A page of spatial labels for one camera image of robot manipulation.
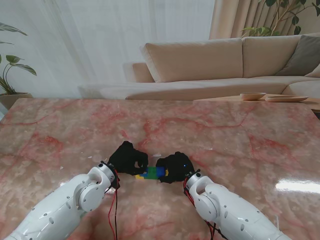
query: throw pillow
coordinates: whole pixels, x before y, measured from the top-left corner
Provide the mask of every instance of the throw pillow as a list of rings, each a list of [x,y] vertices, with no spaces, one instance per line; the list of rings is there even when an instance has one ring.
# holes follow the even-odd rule
[[[315,70],[305,75],[305,77],[320,78],[320,64],[315,68]]]
[[[320,37],[302,35],[285,67],[276,76],[304,76],[320,64]]]

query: sofa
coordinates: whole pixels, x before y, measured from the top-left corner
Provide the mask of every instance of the sofa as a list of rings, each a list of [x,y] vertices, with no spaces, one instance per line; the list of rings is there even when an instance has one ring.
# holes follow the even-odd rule
[[[308,34],[320,37],[320,33]],[[300,35],[245,37],[185,43],[147,43],[145,62],[125,64],[128,82],[86,85],[84,98],[183,100],[245,92],[320,98],[320,78],[276,76]]]

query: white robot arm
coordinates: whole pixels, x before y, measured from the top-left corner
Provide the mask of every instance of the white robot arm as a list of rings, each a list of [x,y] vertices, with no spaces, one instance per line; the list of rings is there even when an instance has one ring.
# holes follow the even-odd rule
[[[75,176],[40,201],[5,240],[65,240],[87,212],[99,207],[117,177],[104,162]]]
[[[199,170],[187,177],[185,188],[199,215],[228,240],[291,240],[259,209]]]

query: table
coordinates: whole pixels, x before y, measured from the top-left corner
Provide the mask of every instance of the table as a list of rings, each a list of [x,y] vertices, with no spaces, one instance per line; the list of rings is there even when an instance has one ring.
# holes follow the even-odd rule
[[[0,122],[0,239],[47,194],[106,160],[123,141],[175,151],[259,208],[293,240],[320,239],[320,122],[303,104],[22,98]],[[120,174],[122,240],[207,240],[182,183]],[[113,239],[113,193],[69,240]]]
[[[254,102],[265,102],[266,97],[272,97],[272,96],[283,96],[283,95],[266,94],[262,98],[255,100]],[[224,97],[216,97],[216,98],[199,99],[196,101],[239,102],[243,100],[241,99],[240,95],[237,95],[237,96],[224,96]],[[308,97],[308,99],[300,103],[306,104],[314,113],[320,113],[320,98]]]

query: curtain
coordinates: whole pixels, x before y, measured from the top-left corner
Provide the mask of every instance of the curtain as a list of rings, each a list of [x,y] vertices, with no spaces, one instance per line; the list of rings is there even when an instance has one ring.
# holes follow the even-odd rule
[[[210,39],[239,38],[242,29],[248,27],[270,27],[276,5],[268,7],[258,0],[216,0],[214,3]],[[292,35],[292,19],[282,21],[276,28],[281,35]]]
[[[34,97],[80,98],[83,84],[126,83],[123,67],[144,62],[147,42],[209,39],[214,0],[4,0],[1,55],[25,59],[37,76],[11,69],[8,81]]]

